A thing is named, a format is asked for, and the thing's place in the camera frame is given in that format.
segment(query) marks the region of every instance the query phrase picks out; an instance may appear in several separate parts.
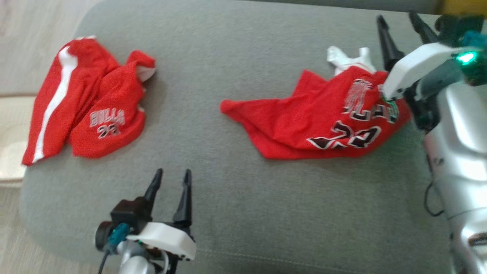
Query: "gray fabric surface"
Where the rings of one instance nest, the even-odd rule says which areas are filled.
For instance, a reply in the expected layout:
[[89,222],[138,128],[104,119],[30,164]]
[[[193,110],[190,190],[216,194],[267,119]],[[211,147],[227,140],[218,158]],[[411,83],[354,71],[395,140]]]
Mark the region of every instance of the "gray fabric surface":
[[281,2],[344,8],[390,10],[431,14],[436,11],[440,0],[253,0],[264,2]]
[[[446,222],[422,208],[429,173],[411,124],[359,159],[275,161],[219,111],[225,98],[287,97],[303,69],[332,77],[331,45],[351,56],[370,47],[381,68],[379,13],[223,0],[97,5],[77,36],[97,35],[120,61],[133,49],[157,60],[142,102],[146,127],[102,159],[66,148],[28,168],[20,205],[27,231],[55,254],[97,264],[94,232],[113,206],[143,194],[163,167],[153,216],[170,220],[191,168],[198,253],[180,274],[447,273]],[[381,13],[401,50],[420,45],[406,14]]]

